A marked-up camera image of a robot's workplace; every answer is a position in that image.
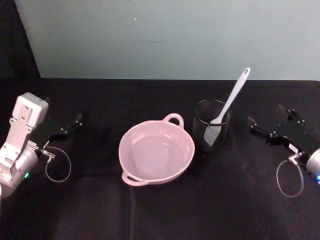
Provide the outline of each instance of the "cable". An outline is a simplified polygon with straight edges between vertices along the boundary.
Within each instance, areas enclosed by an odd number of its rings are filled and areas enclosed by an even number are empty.
[[[68,159],[69,166],[70,166],[70,167],[69,167],[69,173],[68,173],[68,175],[67,175],[64,179],[62,179],[62,180],[53,179],[53,178],[50,177],[49,174],[48,174],[48,165],[49,165],[49,163],[50,163],[50,161],[51,161],[51,158],[49,158],[49,160],[46,162],[46,165],[45,165],[45,168],[44,168],[44,173],[45,173],[46,177],[47,177],[50,181],[52,181],[52,182],[54,182],[54,183],[63,183],[63,182],[65,182],[65,181],[70,177],[70,175],[71,175],[71,160],[70,160],[68,154],[66,154],[66,152],[63,151],[62,149],[60,149],[60,148],[58,148],[58,147],[55,147],[55,146],[46,146],[46,147],[47,147],[47,148],[50,148],[50,149],[55,149],[55,150],[61,151],[61,152],[66,156],[66,158]]]
[[[296,167],[298,168],[298,171],[299,171],[299,174],[300,174],[300,178],[301,178],[301,188],[300,188],[299,192],[296,193],[296,194],[294,194],[294,195],[288,195],[288,194],[286,194],[286,193],[282,190],[282,188],[281,188],[281,186],[280,186],[280,183],[279,183],[279,169],[280,169],[280,167],[281,167],[284,163],[286,163],[286,162],[287,162],[287,160],[282,161],[282,162],[279,164],[278,168],[276,169],[276,175],[275,175],[275,176],[276,176],[276,183],[278,184],[279,190],[280,190],[280,192],[282,193],[282,195],[284,195],[284,196],[287,197],[287,198],[296,198],[296,197],[298,197],[298,196],[302,193],[302,191],[304,190],[304,187],[305,187],[304,176],[303,176],[303,174],[302,174],[302,171],[301,171],[300,166],[299,166],[298,164],[296,164]]]

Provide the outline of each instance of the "bowl handle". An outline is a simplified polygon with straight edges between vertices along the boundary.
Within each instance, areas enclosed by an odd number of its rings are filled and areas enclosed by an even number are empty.
[[[143,180],[143,179],[140,179],[140,178],[137,178],[137,177],[135,177],[135,176],[132,176],[130,173],[128,173],[128,172],[126,172],[126,171],[123,171],[123,173],[122,173],[122,180],[126,183],[126,184],[128,184],[128,185],[130,185],[130,186],[134,186],[134,187],[139,187],[139,186],[144,186],[144,185],[148,185],[148,181],[146,181],[146,180]]]
[[[163,121],[167,121],[169,122],[170,119],[177,119],[179,121],[179,127],[184,128],[185,122],[184,119],[182,118],[182,116],[178,113],[170,113],[169,115],[167,115]]]

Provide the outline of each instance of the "light blue wall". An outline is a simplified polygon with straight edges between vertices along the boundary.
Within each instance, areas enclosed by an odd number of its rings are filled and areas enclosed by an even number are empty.
[[[16,0],[45,78],[320,80],[320,0]]]

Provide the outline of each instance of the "black table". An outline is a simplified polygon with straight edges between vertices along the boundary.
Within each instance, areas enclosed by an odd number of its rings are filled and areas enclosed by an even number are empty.
[[[68,152],[71,178],[49,182],[39,160],[30,178],[1,202],[5,240],[102,239],[320,239],[320,186],[305,175],[303,193],[281,195],[279,163],[289,156],[248,132],[253,116],[264,126],[282,120],[277,105],[295,108],[307,130],[320,139],[320,84],[316,81],[249,81],[232,105],[224,147],[212,156],[196,152],[178,179],[163,185],[129,187],[122,182],[118,145],[132,126],[184,118],[191,134],[193,108],[203,99],[225,101],[234,81],[42,79],[1,83],[1,144],[18,95],[51,99],[48,114],[70,122],[83,113],[83,128],[55,146]],[[298,172],[286,166],[280,181],[297,191]]]

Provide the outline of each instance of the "pink bowl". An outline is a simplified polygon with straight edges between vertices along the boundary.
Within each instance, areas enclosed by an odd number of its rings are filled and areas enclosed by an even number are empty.
[[[179,125],[169,122],[173,118]],[[170,182],[187,169],[194,154],[194,141],[179,114],[144,121],[129,129],[120,141],[122,180],[131,186]]]

